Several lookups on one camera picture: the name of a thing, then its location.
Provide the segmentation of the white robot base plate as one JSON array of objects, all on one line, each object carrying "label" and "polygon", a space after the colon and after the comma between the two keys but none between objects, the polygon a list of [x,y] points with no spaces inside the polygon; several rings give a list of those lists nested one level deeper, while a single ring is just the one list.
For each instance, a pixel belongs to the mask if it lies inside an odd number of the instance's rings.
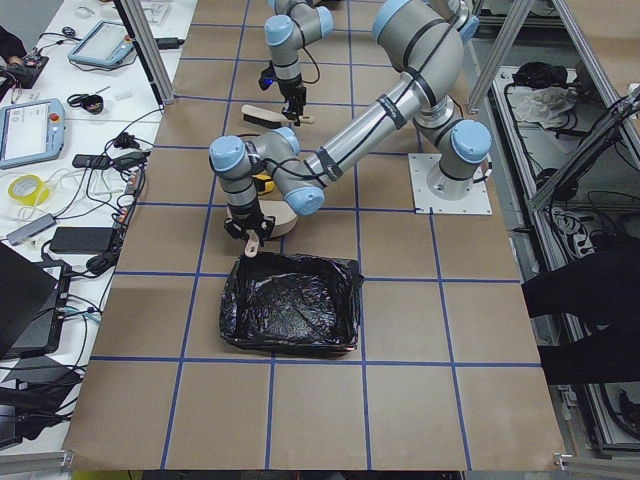
[{"label": "white robot base plate", "polygon": [[478,166],[469,180],[451,180],[441,172],[440,159],[440,154],[408,155],[415,212],[490,216],[492,208],[482,167]]}]

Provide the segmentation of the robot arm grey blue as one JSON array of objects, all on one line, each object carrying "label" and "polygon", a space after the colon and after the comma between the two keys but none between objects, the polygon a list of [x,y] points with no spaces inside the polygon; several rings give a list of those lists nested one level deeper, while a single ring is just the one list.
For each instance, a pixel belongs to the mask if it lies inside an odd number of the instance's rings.
[{"label": "robot arm grey blue", "polygon": [[334,29],[329,9],[312,1],[268,1],[274,14],[264,23],[269,66],[258,84],[265,91],[274,83],[287,102],[282,114],[296,126],[304,115],[306,87],[299,64],[299,50],[326,38]]},{"label": "robot arm grey blue", "polygon": [[467,1],[384,2],[372,37],[399,80],[306,159],[299,159],[288,127],[249,140],[214,140],[209,162],[227,196],[227,233],[243,240],[251,255],[273,235],[276,220],[261,209],[255,175],[267,173],[295,214],[311,215],[324,203],[324,188],[407,123],[441,154],[428,174],[429,189],[448,200],[465,197],[492,143],[482,123],[456,112],[449,94],[479,24],[470,7]]}]

